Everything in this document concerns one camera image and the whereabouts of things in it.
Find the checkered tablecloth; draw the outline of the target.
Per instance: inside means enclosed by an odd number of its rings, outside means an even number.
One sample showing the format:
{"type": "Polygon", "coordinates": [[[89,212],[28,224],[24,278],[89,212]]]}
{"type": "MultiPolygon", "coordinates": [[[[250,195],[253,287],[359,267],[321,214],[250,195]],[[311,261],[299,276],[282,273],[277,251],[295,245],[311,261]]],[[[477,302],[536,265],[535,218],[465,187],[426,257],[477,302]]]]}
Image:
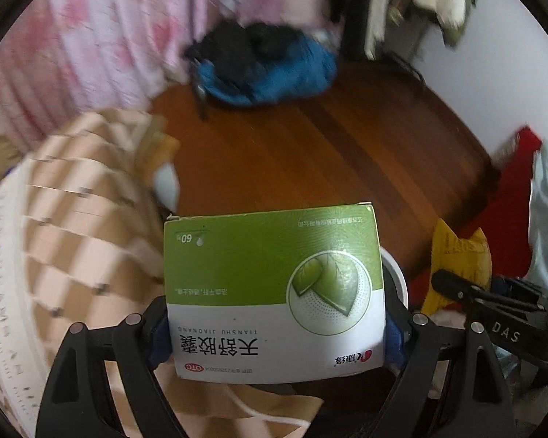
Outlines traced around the checkered tablecloth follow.
{"type": "Polygon", "coordinates": [[[164,128],[145,112],[85,113],[0,183],[0,409],[25,437],[68,328],[115,325],[164,291],[152,174],[178,147],[164,128]]]}

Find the white round trash bin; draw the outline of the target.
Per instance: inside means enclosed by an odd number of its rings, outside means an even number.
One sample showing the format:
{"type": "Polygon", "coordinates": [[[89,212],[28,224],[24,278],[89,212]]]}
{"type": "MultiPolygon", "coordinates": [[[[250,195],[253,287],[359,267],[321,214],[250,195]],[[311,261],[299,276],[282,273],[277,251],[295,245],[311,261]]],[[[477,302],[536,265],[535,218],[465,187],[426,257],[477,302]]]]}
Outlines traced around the white round trash bin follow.
{"type": "Polygon", "coordinates": [[[385,281],[391,280],[397,297],[404,307],[409,307],[409,291],[403,271],[395,258],[384,248],[380,248],[385,281]]]}

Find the light blue cloth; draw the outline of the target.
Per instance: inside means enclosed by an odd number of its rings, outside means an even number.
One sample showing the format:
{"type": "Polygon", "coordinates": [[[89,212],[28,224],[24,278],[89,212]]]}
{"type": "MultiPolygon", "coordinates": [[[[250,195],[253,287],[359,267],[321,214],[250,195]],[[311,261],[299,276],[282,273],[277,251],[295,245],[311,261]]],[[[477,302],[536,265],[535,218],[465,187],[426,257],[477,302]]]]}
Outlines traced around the light blue cloth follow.
{"type": "Polygon", "coordinates": [[[548,141],[534,154],[530,183],[529,243],[532,262],[526,279],[548,290],[548,141]]]}

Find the yellow snack bag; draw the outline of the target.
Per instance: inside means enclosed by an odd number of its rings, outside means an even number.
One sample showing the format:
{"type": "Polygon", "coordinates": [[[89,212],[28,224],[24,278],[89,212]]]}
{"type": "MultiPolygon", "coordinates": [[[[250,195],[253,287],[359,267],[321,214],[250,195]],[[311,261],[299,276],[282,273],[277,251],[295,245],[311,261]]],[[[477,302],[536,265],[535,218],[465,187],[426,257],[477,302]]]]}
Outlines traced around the yellow snack bag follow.
{"type": "Polygon", "coordinates": [[[488,240],[481,228],[469,238],[460,238],[443,220],[434,228],[430,251],[430,280],[445,270],[488,290],[492,277],[492,257],[488,240]]]}

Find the blue black clothes pile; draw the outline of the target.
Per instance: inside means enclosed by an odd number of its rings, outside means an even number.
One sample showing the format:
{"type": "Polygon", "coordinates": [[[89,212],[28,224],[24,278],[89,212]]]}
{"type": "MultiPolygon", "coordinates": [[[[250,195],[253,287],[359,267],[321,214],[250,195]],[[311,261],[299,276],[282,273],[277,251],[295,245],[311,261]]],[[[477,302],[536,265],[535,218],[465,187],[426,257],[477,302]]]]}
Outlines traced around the blue black clothes pile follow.
{"type": "Polygon", "coordinates": [[[320,95],[338,74],[326,32],[223,19],[184,52],[202,120],[213,97],[235,107],[273,105],[320,95]]]}

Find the pink floral curtain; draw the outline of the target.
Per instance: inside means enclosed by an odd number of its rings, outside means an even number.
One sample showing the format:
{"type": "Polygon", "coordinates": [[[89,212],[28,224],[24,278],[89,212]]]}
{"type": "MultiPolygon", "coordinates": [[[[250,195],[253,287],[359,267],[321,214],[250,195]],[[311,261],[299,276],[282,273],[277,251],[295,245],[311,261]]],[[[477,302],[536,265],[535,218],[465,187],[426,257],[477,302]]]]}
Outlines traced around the pink floral curtain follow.
{"type": "Polygon", "coordinates": [[[328,0],[33,0],[0,43],[0,135],[34,149],[76,114],[144,110],[185,84],[218,19],[327,26],[328,0]]]}

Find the green white medicine box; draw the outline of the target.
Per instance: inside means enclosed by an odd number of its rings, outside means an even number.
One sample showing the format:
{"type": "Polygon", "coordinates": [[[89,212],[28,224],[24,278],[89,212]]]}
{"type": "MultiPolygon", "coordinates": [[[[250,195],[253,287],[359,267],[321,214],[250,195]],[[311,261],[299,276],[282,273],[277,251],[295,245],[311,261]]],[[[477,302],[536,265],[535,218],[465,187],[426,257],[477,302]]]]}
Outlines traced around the green white medicine box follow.
{"type": "Polygon", "coordinates": [[[292,384],[384,363],[385,289],[369,203],[172,216],[163,260],[182,379],[292,384]]]}

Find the red cloth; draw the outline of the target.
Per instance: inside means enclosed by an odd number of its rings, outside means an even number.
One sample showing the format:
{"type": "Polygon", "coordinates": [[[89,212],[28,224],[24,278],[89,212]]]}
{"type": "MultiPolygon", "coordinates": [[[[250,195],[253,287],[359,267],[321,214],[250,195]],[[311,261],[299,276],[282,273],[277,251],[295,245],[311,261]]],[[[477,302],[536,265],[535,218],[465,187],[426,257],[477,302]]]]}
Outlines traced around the red cloth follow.
{"type": "MultiPolygon", "coordinates": [[[[534,154],[542,144],[529,127],[516,131],[506,144],[506,158],[497,178],[486,195],[477,198],[476,214],[460,230],[453,230],[460,238],[469,238],[478,228],[483,230],[491,251],[492,277],[524,277],[530,268],[530,183],[534,154]]],[[[412,301],[420,304],[432,294],[428,270],[412,281],[412,301]]]]}

